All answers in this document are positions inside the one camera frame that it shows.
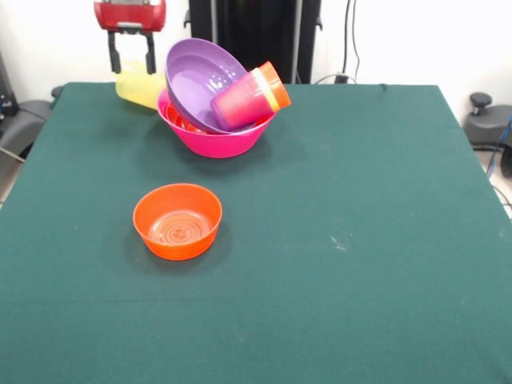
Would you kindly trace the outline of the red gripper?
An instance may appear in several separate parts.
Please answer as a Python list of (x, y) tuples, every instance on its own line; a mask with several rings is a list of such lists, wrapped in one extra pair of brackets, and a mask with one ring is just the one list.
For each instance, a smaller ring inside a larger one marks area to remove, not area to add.
[(144, 32), (146, 37), (146, 71), (156, 73), (153, 34), (159, 32), (166, 21), (166, 1), (94, 1), (94, 14), (98, 24), (107, 30), (111, 70), (121, 72), (119, 53), (115, 45), (115, 32)]

